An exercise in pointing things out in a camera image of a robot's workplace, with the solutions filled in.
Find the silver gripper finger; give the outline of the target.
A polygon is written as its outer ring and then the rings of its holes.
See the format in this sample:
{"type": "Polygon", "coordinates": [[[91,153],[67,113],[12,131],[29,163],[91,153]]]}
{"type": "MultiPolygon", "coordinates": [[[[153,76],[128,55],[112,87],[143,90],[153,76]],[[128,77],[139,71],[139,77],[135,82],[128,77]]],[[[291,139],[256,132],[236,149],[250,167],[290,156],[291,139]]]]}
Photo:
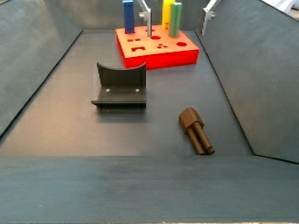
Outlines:
{"type": "Polygon", "coordinates": [[[152,10],[147,6],[145,0],[136,0],[139,7],[141,8],[141,11],[139,12],[139,17],[145,21],[147,23],[147,36],[152,36],[152,10]]]}
{"type": "Polygon", "coordinates": [[[214,9],[219,5],[220,0],[210,0],[207,6],[203,8],[203,23],[200,28],[200,35],[204,35],[208,22],[215,17],[215,11],[214,9]]]}

